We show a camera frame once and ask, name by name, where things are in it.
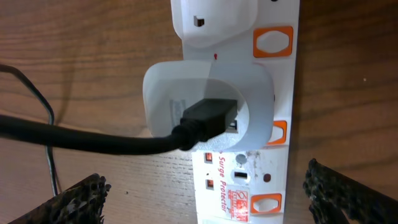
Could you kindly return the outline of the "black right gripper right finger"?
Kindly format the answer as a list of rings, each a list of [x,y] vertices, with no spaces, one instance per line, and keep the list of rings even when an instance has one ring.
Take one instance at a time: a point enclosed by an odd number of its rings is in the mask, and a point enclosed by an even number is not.
[[[397,201],[312,159],[303,189],[317,224],[396,224]]]

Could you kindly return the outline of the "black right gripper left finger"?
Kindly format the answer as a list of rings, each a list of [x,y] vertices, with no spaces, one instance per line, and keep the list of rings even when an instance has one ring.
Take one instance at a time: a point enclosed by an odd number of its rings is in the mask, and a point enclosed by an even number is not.
[[[92,174],[10,224],[103,224],[111,185]]]

